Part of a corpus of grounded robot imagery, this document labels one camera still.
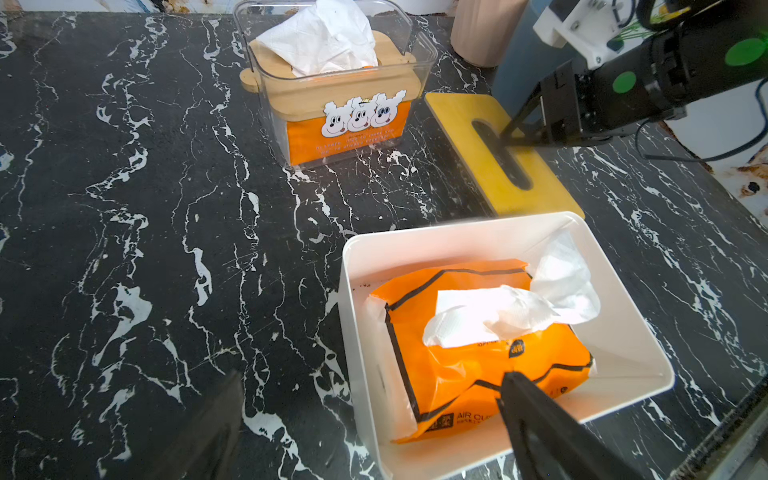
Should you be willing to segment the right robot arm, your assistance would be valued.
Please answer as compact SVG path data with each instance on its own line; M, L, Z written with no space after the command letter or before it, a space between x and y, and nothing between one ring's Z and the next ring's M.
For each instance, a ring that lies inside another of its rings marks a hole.
M553 1L534 25L577 51L540 77L505 146L593 146L685 116L689 104L767 80L764 1Z

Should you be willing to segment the light wooden slotted lid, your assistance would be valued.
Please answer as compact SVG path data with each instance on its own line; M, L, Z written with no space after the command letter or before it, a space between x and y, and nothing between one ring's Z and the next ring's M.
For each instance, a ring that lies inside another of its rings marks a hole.
M291 66L261 43L248 45L252 79L258 92L281 119L297 122L320 118L332 102L344 106L351 98L370 100L378 93L392 98L405 92L406 101L420 96L429 64L412 52L403 53L385 33L375 30L376 67L297 77Z

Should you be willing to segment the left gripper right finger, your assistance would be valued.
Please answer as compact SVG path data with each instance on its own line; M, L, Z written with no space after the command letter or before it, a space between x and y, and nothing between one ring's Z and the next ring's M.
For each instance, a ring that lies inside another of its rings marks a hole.
M639 479L641 475L519 372L497 400L524 479Z

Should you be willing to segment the white rectangular tissue box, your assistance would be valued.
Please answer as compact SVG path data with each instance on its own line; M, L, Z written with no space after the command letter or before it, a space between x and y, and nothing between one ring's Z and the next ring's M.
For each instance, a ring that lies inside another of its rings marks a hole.
M601 301L599 316L574 330L596 360L596 373L557 404L589 422L669 390L674 372L648 323L586 222L572 212L358 235L342 250L338 308L357 432L385 479L443 479L512 448L494 417L466 434L406 445L385 441L384 397L375 375L372 335L362 325L365 298L384 282L420 268L465 260L520 259L537 265L562 232L572 236Z

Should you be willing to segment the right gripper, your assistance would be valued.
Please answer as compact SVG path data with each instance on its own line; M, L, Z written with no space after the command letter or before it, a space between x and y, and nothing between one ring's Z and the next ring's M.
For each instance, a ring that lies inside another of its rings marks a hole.
M586 51L538 82L538 89L502 130L504 145L593 147L628 135L628 128L638 122L685 115L690 62L683 53L682 24L655 32L611 61L600 58L574 31L561 30L558 20L538 22L538 36L546 43L569 43Z

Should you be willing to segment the yellow wooden slotted lid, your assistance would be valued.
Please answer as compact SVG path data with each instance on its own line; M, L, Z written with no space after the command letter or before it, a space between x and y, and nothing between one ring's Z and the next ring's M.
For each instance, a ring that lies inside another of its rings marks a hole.
M504 144L510 117L490 95L430 92L426 103L498 216L585 213L545 160L530 147Z

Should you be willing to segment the orange tissue pack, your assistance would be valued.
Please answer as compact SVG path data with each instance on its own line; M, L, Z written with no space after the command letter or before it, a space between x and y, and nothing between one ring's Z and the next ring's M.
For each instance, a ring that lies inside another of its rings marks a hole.
M315 1L253 40L285 60L295 76L305 77L376 67L375 30L355 1ZM242 72L243 84L258 92L251 79L252 69ZM399 139L417 99L404 97L400 91L392 98L384 93L351 98L342 107L330 102L324 116L297 122L279 118L268 104L267 112L285 162L302 168Z
M568 232L539 256L425 268L372 291L360 325L384 443L456 435L496 415L503 378L523 374L550 397L595 367L575 326L601 309Z

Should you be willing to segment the clear plastic tissue box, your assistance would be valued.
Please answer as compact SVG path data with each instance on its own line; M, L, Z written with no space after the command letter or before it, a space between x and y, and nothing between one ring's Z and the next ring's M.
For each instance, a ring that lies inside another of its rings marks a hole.
M241 83L294 169L395 146L437 59L391 1L242 1L234 18Z

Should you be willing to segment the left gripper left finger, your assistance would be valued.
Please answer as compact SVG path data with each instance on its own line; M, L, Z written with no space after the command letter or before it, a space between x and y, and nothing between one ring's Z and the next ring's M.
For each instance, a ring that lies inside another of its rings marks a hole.
M236 458L244 400L231 371L204 396L149 463L145 479L226 479Z

